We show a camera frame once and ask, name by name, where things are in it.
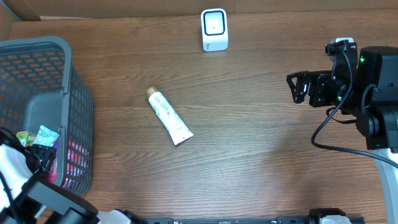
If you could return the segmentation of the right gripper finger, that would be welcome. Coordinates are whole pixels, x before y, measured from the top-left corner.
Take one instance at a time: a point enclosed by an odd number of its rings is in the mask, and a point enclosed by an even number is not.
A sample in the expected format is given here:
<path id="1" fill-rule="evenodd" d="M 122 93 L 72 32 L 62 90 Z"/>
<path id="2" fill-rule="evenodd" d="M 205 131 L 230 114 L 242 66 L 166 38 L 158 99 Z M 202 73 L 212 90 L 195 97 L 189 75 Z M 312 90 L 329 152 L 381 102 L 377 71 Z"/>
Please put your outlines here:
<path id="1" fill-rule="evenodd" d="M 290 75 L 287 75 L 287 83 L 293 86 L 299 86 L 304 83 L 311 83 L 318 79 L 322 75 L 329 75 L 331 72 L 329 70 L 320 71 L 301 71 Z"/>
<path id="2" fill-rule="evenodd" d="M 293 90 L 294 103 L 299 104 L 304 102 L 305 96 L 308 94 L 309 86 L 310 80 L 297 79 Z"/>

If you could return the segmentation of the teal wet wipes pack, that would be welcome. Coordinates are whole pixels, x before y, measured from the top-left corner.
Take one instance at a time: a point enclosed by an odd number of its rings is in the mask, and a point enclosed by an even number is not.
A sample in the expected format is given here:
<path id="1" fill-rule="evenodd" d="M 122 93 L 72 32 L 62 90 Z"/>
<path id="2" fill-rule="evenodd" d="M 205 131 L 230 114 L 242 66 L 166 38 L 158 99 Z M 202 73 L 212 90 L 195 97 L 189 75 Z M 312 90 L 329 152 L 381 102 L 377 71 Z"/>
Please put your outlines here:
<path id="1" fill-rule="evenodd" d="M 39 128 L 39 132 L 35 137 L 34 144 L 52 147 L 55 144 L 58 137 L 59 137 L 58 133 L 50 130 L 44 125 L 41 125 Z"/>

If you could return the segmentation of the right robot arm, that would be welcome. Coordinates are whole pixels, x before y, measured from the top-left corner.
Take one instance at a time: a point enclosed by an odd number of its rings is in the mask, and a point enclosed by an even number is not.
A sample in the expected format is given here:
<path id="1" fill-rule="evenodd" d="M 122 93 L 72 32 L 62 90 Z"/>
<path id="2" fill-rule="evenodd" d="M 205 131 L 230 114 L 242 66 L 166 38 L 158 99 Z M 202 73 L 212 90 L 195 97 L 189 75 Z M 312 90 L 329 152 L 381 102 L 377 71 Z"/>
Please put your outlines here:
<path id="1" fill-rule="evenodd" d="M 397 48 L 357 48 L 352 38 L 326 44 L 331 70 L 301 71 L 287 76 L 294 103 L 306 96 L 314 108 L 327 107 L 326 119 L 314 131 L 311 143 L 320 149 L 370 157 L 379 172 L 387 221 L 397 223 Z M 350 123 L 366 139 L 366 151 L 316 142 L 318 133 L 337 111 L 351 115 Z"/>

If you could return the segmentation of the white tube gold cap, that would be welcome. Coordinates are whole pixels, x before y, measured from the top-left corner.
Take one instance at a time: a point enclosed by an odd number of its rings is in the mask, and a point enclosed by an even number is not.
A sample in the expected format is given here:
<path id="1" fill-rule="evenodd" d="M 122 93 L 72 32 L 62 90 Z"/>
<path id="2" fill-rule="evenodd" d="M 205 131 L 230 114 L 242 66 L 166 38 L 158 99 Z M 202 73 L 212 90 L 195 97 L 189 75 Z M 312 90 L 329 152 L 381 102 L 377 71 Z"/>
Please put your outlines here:
<path id="1" fill-rule="evenodd" d="M 166 128 L 175 146 L 193 137 L 193 133 L 156 87 L 150 87 L 146 90 L 146 98 Z"/>

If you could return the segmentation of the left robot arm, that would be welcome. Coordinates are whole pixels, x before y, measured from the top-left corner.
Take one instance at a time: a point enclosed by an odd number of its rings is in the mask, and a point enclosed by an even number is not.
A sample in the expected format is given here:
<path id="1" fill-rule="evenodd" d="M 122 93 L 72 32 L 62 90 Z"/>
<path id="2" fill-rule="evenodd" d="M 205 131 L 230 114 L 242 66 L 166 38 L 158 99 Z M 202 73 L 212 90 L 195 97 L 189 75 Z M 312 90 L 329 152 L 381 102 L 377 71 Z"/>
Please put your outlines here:
<path id="1" fill-rule="evenodd" d="M 1 223 L 36 223 L 42 207 L 53 210 L 47 223 L 132 223 L 123 212 L 101 212 L 74 193 L 32 175 L 25 156 L 1 145 Z"/>

